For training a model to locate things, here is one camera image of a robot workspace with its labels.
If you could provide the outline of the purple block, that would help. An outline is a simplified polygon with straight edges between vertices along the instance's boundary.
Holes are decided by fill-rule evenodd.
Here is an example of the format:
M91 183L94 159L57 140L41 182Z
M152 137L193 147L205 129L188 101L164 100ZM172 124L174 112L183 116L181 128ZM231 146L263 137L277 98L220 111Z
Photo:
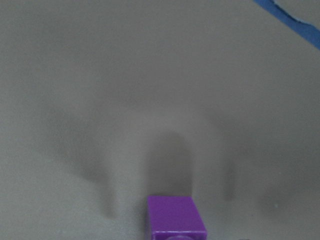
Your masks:
M147 197L146 240L206 240L207 236L190 196Z

